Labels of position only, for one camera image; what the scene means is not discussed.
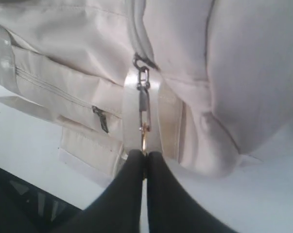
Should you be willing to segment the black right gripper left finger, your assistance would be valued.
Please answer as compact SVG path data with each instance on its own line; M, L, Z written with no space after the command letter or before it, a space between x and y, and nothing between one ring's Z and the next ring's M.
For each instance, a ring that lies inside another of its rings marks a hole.
M138 233L145 157L129 152L112 183L85 210L54 233Z

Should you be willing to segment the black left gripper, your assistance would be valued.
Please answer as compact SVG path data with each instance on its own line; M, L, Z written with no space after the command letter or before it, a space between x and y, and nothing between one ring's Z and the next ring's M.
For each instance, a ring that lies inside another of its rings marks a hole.
M0 188L40 233L48 233L82 210L0 168Z

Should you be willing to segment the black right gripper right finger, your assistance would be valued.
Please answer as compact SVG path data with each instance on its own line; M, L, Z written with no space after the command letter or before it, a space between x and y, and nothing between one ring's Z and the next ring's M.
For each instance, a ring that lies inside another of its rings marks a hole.
M235 232L200 206L184 190L160 152L149 153L146 162L149 232Z

